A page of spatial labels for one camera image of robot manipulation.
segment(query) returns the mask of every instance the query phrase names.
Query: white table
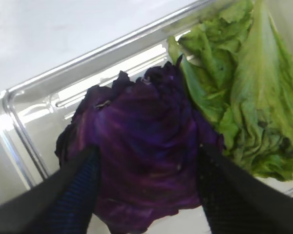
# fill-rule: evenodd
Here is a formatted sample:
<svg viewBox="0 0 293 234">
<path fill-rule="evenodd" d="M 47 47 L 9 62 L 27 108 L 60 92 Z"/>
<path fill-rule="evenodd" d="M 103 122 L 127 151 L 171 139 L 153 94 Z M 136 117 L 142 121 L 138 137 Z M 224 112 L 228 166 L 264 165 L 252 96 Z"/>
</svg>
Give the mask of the white table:
<svg viewBox="0 0 293 234">
<path fill-rule="evenodd" d="M 0 91 L 194 0 L 0 0 Z"/>
</svg>

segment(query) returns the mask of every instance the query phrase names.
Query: red cabbage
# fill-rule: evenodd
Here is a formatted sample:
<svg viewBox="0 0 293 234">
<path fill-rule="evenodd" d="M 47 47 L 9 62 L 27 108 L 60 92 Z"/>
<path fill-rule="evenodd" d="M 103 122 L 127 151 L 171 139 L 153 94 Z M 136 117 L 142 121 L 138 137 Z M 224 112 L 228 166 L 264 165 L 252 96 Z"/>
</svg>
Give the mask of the red cabbage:
<svg viewBox="0 0 293 234">
<path fill-rule="evenodd" d="M 195 158 L 200 143 L 223 138 L 192 107 L 176 66 L 152 67 L 131 82 L 93 86 L 59 136 L 60 164 L 98 145 L 102 182 L 94 213 L 112 233 L 143 233 L 151 223 L 200 205 Z"/>
</svg>

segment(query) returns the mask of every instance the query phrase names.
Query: green lettuce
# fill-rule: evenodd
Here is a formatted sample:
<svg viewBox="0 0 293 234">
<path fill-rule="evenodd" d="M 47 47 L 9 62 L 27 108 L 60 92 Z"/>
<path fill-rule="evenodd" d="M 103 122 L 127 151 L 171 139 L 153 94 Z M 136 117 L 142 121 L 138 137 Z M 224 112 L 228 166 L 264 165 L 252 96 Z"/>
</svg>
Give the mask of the green lettuce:
<svg viewBox="0 0 293 234">
<path fill-rule="evenodd" d="M 194 55 L 182 63 L 189 95 L 224 134 L 225 155 L 255 176 L 291 180 L 293 59 L 265 1 L 237 1 L 170 39 L 176 51 Z"/>
</svg>

